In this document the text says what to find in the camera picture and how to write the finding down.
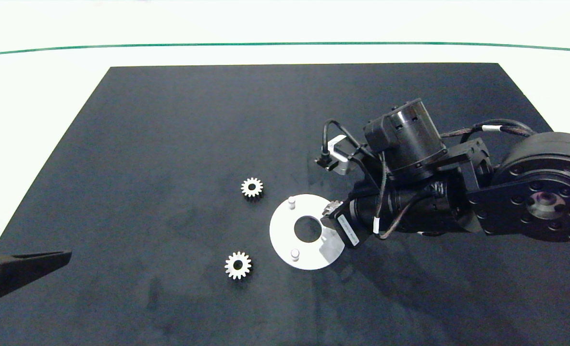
round plate hole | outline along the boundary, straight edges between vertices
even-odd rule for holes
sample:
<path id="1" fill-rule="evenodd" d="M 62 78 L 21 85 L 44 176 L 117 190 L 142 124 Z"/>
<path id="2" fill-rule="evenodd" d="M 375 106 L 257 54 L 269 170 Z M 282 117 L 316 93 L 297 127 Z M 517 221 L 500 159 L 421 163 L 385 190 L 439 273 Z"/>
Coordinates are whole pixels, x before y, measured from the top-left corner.
<path id="1" fill-rule="evenodd" d="M 310 216 L 303 216 L 294 225 L 296 237 L 305 243 L 313 243 L 322 236 L 322 224 Z"/>

motor label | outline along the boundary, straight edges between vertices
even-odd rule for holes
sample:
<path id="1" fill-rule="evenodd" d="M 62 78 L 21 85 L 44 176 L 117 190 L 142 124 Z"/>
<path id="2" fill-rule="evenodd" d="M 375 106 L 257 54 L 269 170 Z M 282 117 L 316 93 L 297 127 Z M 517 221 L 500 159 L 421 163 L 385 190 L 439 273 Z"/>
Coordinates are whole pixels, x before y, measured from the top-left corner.
<path id="1" fill-rule="evenodd" d="M 347 221 L 347 218 L 344 215 L 340 215 L 336 219 L 338 220 L 338 223 L 340 223 L 340 225 L 343 227 L 343 230 L 345 230 L 345 234 L 347 234 L 347 237 L 351 241 L 352 245 L 353 246 L 358 245 L 360 239 L 358 239 L 356 233 L 353 232 L 353 228 L 351 228 L 351 225 L 349 225 L 349 221 Z"/>

spur gear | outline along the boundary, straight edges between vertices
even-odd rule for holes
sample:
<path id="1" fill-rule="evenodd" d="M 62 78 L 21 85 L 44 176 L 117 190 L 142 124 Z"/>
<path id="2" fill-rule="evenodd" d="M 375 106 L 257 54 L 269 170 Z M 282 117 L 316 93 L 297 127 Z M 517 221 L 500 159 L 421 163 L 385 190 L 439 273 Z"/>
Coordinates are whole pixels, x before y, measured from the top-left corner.
<path id="1" fill-rule="evenodd" d="M 250 178 L 243 181 L 240 190 L 246 199 L 257 199 L 263 195 L 263 183 L 257 178 Z"/>
<path id="2" fill-rule="evenodd" d="M 250 258 L 244 252 L 232 252 L 229 259 L 225 260 L 225 273 L 233 280 L 245 277 L 250 272 L 250 267 Z"/>

green line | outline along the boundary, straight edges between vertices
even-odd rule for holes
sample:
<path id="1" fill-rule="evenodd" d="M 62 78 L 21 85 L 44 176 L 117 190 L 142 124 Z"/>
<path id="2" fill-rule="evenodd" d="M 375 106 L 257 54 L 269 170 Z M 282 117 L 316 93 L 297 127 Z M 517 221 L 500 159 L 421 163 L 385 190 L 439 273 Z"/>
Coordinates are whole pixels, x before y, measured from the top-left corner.
<path id="1" fill-rule="evenodd" d="M 198 47 L 198 46 L 351 46 L 351 45 L 486 46 L 486 47 L 564 50 L 570 52 L 570 48 L 565 48 L 565 47 L 529 46 L 526 44 L 478 43 L 478 42 L 237 42 L 237 43 L 224 42 L 224 43 L 95 44 L 92 46 L 66 46 L 66 47 L 7 50 L 5 52 L 0 52 L 0 55 L 13 54 L 13 53 L 43 52 L 45 50 L 87 49 L 87 48 Z"/>

white circular plate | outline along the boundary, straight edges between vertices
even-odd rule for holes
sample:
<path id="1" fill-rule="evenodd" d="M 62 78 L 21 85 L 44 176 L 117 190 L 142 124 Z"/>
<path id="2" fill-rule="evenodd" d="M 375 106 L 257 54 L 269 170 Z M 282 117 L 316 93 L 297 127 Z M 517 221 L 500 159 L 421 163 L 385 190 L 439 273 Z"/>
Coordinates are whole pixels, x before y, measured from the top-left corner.
<path id="1" fill-rule="evenodd" d="M 276 208 L 270 220 L 270 241 L 276 254 L 287 264 L 304 270 L 321 269 L 343 252 L 345 244 L 338 233 L 320 222 L 328 203 L 316 195 L 297 195 Z M 294 231 L 296 221 L 305 216 L 316 219 L 322 226 L 322 235 L 312 243 L 298 239 Z"/>

